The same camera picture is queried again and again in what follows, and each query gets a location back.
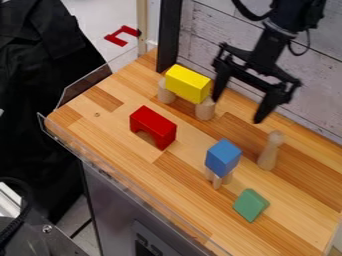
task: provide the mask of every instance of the wooden table surface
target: wooden table surface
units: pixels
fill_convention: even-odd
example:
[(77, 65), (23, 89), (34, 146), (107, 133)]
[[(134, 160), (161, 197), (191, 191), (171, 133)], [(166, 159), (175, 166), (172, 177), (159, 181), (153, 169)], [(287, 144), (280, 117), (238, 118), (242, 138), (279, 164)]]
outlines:
[[(55, 110), (47, 128), (123, 184), (137, 185), (136, 193), (218, 255), (214, 244), (233, 255), (321, 255), (342, 210), (342, 148), (278, 114), (252, 124), (257, 105), (231, 90), (208, 122), (196, 120), (194, 106), (182, 99), (164, 105), (156, 97), (162, 76), (154, 72), (155, 56), (150, 52)], [(129, 115), (142, 105), (178, 125), (165, 151), (130, 132)], [(265, 172), (256, 159), (275, 129), (286, 143), (276, 169)], [(204, 178), (204, 160), (221, 138), (243, 157), (232, 183), (215, 191)], [(246, 188), (271, 203), (252, 224), (232, 209)]]

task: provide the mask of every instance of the green block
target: green block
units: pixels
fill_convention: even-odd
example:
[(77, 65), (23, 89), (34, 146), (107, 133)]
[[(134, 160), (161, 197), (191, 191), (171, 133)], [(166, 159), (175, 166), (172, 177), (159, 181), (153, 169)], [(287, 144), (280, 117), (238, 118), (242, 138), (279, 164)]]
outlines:
[(248, 222), (253, 222), (269, 205), (270, 202), (253, 189), (246, 189), (235, 201), (233, 208)]

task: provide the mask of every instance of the wooden cylinder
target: wooden cylinder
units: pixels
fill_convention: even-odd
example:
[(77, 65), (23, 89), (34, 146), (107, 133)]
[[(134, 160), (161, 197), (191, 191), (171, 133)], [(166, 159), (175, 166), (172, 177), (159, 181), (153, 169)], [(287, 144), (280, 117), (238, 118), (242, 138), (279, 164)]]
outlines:
[(208, 180), (208, 181), (213, 181), (213, 178), (214, 178), (214, 173), (212, 172), (212, 170), (210, 170), (209, 168), (206, 168), (205, 169), (205, 178)]
[(285, 137), (281, 131), (271, 132), (268, 136), (268, 143), (258, 159), (258, 166), (271, 171), (277, 162), (279, 147), (284, 143)]
[(196, 105), (196, 117), (199, 120), (208, 121), (215, 115), (215, 102), (208, 96), (201, 104)]
[(219, 189), (222, 185), (222, 178), (220, 178), (219, 176), (217, 176), (216, 174), (214, 174), (213, 177), (213, 187), (214, 189)]
[(222, 184), (228, 185), (233, 180), (233, 172), (228, 173), (224, 178), (222, 178)]
[(176, 100), (177, 96), (175, 93), (165, 88), (165, 78), (159, 81), (158, 86), (158, 100), (164, 104), (170, 104)]

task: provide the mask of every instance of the black jacket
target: black jacket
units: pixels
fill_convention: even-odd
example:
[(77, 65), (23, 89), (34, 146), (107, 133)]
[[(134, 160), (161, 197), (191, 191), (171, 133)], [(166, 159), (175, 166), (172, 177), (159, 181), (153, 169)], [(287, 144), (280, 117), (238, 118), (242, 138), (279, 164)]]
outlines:
[(28, 181), (43, 208), (74, 185), (58, 182), (80, 179), (70, 176), (75, 158), (41, 131), (37, 112), (48, 115), (66, 86), (104, 63), (60, 0), (0, 4), (0, 175)]

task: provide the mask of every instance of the yellow block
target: yellow block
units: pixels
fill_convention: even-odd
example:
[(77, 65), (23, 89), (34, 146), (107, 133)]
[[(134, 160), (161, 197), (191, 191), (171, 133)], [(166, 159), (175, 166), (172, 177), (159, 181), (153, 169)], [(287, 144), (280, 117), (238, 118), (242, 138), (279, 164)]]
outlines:
[(200, 104), (209, 96), (210, 78), (180, 65), (173, 65), (166, 73), (165, 87), (179, 97)]

